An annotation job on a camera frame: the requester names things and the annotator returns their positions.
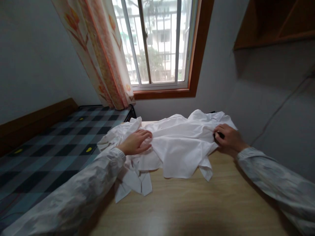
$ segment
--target wooden headboard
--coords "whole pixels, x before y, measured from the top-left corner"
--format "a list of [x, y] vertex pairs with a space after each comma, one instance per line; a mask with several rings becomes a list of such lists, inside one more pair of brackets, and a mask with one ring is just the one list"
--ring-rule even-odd
[[0, 125], [0, 156], [13, 151], [78, 109], [72, 98]]

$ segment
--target plaid mattress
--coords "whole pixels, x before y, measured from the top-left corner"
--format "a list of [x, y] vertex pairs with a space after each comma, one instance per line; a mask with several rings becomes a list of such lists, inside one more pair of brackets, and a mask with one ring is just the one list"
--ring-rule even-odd
[[85, 107], [0, 159], [0, 232], [100, 153], [97, 142], [129, 116]]

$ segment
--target floral curtain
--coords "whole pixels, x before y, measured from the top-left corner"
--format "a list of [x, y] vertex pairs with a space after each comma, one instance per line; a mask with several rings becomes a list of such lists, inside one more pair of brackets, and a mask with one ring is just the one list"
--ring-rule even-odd
[[104, 106], [117, 110], [135, 99], [111, 0], [52, 0]]

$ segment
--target window sill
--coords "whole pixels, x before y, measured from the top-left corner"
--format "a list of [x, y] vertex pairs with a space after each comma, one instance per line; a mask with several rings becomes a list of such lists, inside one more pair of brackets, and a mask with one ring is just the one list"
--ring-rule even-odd
[[163, 90], [146, 90], [134, 91], [136, 100], [143, 99], [160, 99], [160, 98], [181, 98], [195, 97], [196, 91], [193, 92], [189, 88], [163, 89]]

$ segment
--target shirt sleeve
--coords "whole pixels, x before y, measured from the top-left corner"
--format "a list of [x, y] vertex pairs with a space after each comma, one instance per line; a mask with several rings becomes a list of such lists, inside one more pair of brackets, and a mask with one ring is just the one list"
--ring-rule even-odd
[[104, 150], [85, 169], [7, 227], [2, 235], [74, 234], [112, 187], [126, 160], [117, 149]]
[[237, 155], [245, 174], [265, 194], [278, 201], [281, 211], [303, 235], [315, 235], [315, 184], [253, 147]]

